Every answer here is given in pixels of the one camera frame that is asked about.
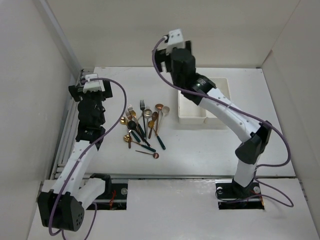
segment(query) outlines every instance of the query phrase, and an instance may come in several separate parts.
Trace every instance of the silver spoon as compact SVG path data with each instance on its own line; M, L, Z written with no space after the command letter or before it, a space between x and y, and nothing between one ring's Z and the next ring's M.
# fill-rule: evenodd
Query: silver spoon
M159 122L159 127L158 127L158 131L156 132L157 134L159 133L159 130L160 130L160 126L161 126L161 123L163 122L163 119L164 117L169 114L170 112L170 108L168 106L164 106L162 109L161 109L161 112L162 112L162 118Z
M152 117L152 111L150 109L145 109L143 111L143 115L144 115L146 122L148 124L148 122L149 122L148 119ZM148 127L146 128L145 136L146 136L146 138L148 137Z

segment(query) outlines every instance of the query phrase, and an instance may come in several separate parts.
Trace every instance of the white tray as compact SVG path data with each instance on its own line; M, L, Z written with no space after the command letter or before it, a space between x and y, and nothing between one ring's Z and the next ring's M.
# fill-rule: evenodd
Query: white tray
M209 79L231 100L228 79L222 77L211 77ZM180 91L178 93L178 117L180 124L199 125L206 123L218 128L225 126L214 114L195 105L192 101L185 98Z

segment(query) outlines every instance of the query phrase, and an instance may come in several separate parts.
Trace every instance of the table surface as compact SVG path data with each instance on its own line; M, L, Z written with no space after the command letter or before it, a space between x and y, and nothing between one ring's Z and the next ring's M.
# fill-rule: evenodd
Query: table surface
M98 154L90 163L87 173L108 173L124 175L161 176L233 176L238 159L235 149L241 143L227 127L213 129L208 124L183 125L178 119L178 91L166 85L152 67L96 67L99 77L118 81L126 90L127 103L137 115L141 114L140 100L155 111L155 105L162 103L170 107L170 113L163 120L159 133L166 150L162 150L153 137L150 144L158 151L160 158L135 152L144 150L136 144L128 149L123 136L127 129L117 125L102 143ZM261 69L240 68L198 68L197 72L209 78L227 78L230 98L242 110L270 121L280 128L279 121ZM106 99L104 124L109 129L121 113L124 104L122 91L112 84L113 97ZM261 156L260 164L280 164L287 159L282 140L272 133L268 146ZM295 176L291 162L284 167L263 167L258 176Z
M294 207L263 198L265 210L219 210L213 179L130 180L127 210L99 210L88 240L319 240L297 179L264 179L284 191ZM48 191L54 184L44 182ZM261 192L285 201L261 185ZM84 239L94 211L86 211L78 232L68 240ZM28 240L59 240L49 236L37 209Z

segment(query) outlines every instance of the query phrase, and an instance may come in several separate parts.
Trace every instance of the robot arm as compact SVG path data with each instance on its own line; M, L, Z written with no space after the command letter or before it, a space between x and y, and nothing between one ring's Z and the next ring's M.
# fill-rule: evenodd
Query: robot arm
M49 192L42 191L38 197L37 203L44 227L49 226L54 202L77 162L77 167L67 182L55 210L52 221L53 228L77 231L82 225L85 210L99 195L109 190L110 182L108 180L110 178L101 174L91 176L88 182L80 188L87 167L99 151L103 139L89 148L81 159L80 155L105 133L106 130L102 127L105 123L105 109L102 101L113 96L109 82L90 81L90 79L97 77L97 74L86 75L84 84L80 83L77 86L69 87L72 97L76 102L79 102L76 142L67 164L51 190Z
M242 142L235 150L239 161L232 180L232 188L236 198L245 197L253 181L259 156L268 144L271 129L231 110L228 106L239 108L221 93L214 82L196 73L196 59L192 55L191 42L184 42L180 29L170 31L165 43L166 49L155 52L156 66L160 72L162 72L162 63L165 63L166 71L171 74L175 86L209 95L226 103L227 106L224 106L211 99L182 92L187 99L216 115Z

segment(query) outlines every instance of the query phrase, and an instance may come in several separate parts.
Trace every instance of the pile of utensils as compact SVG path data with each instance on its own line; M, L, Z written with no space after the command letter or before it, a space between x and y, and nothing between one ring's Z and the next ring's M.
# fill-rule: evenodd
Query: pile of utensils
M145 101L140 101L140 110L141 115L137 118L137 114L133 109L132 105L129 105L127 110L125 111L126 117L123 116L121 118L120 123L122 125L126 125L128 128L128 134L123 137L124 141L128 143L128 148L131 149L131 143L135 143L140 145L141 147L153 152L142 152L137 151L143 154L152 155L153 158L159 158L159 154L156 152L154 148L151 147L148 139L152 137L152 133L156 136L160 146L163 150L166 149L164 143L162 142L161 138L159 137L159 130L164 120L164 117L169 114L170 108L168 106L164 106L161 103L155 105L156 111L152 112L149 106L145 106ZM142 118L143 126L141 126L139 120Z

